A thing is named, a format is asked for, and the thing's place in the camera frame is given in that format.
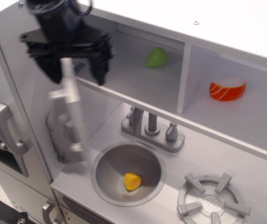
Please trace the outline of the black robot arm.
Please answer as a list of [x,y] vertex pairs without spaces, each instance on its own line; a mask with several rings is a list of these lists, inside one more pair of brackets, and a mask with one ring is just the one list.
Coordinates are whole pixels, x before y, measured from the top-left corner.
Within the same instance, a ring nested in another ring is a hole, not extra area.
[[103,85],[114,51],[109,34],[84,21],[92,5],[84,12],[75,0],[28,0],[26,5],[40,28],[21,34],[20,41],[43,72],[59,84],[63,76],[60,59],[87,58],[93,77]]

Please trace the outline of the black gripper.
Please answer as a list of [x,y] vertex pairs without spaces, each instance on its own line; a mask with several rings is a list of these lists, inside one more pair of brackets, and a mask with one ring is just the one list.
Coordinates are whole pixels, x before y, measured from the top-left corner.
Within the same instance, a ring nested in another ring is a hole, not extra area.
[[60,59],[70,56],[88,57],[98,85],[105,84],[108,61],[115,53],[108,32],[88,25],[75,14],[37,14],[36,19],[41,27],[21,34],[20,41],[28,45],[28,53],[52,82],[61,83]]

